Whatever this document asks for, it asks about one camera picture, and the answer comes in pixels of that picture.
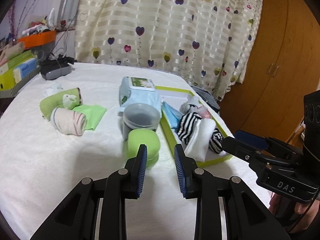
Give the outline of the person's right hand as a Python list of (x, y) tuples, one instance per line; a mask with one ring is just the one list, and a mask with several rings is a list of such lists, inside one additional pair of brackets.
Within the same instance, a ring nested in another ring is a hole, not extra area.
[[(279, 205), (280, 205), (281, 196), (274, 194), (270, 200), (270, 207), (268, 208), (270, 212), (275, 215)], [(300, 222), (295, 226), (291, 233), (297, 233), (299, 231), (306, 230), (313, 220), (316, 218), (316, 215), (319, 211), (319, 200), (315, 200), (310, 206), (310, 209), (307, 211), (309, 204), (297, 203), (295, 206), (295, 213), (297, 215), (304, 215)]]

